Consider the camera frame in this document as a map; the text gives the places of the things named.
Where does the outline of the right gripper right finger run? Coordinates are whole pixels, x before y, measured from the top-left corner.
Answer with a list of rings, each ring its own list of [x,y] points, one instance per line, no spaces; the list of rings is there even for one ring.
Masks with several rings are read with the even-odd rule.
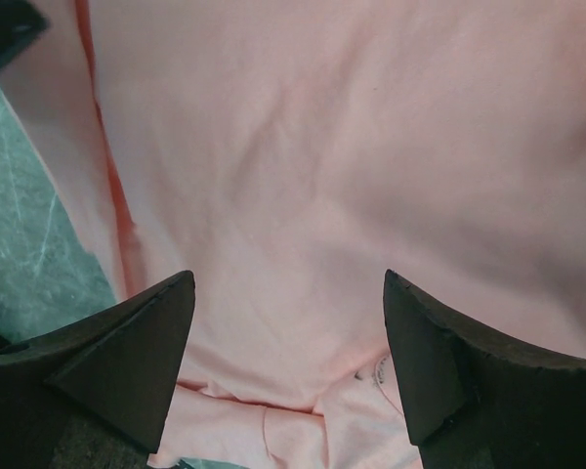
[[[586,360],[473,320],[387,271],[383,308],[426,468],[586,468]]]

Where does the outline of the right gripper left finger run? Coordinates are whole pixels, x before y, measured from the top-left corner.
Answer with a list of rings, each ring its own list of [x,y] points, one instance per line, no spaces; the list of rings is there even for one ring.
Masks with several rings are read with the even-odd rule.
[[[179,272],[0,350],[0,468],[144,468],[159,449],[195,304]]]

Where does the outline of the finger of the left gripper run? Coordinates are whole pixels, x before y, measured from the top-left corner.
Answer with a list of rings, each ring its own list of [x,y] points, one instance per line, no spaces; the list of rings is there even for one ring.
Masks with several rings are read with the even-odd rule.
[[[0,0],[0,70],[48,27],[47,18],[29,1]]]

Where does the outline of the salmon orange t shirt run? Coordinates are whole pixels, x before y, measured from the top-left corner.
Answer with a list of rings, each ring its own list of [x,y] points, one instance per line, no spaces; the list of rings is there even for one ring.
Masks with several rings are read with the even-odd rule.
[[[153,467],[418,467],[387,270],[586,358],[586,1],[38,8],[0,88],[80,241],[195,276]]]

